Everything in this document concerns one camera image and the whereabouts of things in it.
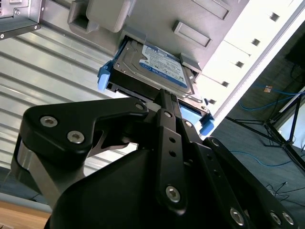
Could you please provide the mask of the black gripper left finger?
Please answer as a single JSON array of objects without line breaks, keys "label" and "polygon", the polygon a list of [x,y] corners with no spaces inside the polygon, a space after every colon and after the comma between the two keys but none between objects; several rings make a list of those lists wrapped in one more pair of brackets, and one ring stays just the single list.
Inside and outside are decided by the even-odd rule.
[{"label": "black gripper left finger", "polygon": [[[162,156],[173,150],[183,158],[171,94],[160,90],[152,103],[120,98],[34,106],[26,110],[14,152],[18,178],[36,187],[54,209],[75,183],[137,150]],[[186,211],[184,184],[167,186],[177,215]]]}]

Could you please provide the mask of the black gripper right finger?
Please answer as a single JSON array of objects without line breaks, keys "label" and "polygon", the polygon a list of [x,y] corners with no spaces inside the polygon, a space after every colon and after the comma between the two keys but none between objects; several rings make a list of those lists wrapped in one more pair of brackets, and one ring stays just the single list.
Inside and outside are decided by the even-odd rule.
[{"label": "black gripper right finger", "polygon": [[293,215],[216,138],[201,140],[182,118],[175,95],[171,96],[184,152],[195,173],[203,175],[207,225],[211,229],[297,229]]}]

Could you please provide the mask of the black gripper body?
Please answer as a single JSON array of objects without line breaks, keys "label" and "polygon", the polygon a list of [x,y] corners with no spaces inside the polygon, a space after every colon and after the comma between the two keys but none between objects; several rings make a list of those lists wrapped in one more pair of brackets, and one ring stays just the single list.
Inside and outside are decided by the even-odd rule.
[{"label": "black gripper body", "polygon": [[[68,188],[50,218],[52,229],[223,229],[213,196],[173,150],[137,150]],[[186,211],[166,205],[167,186],[184,184]]]}]

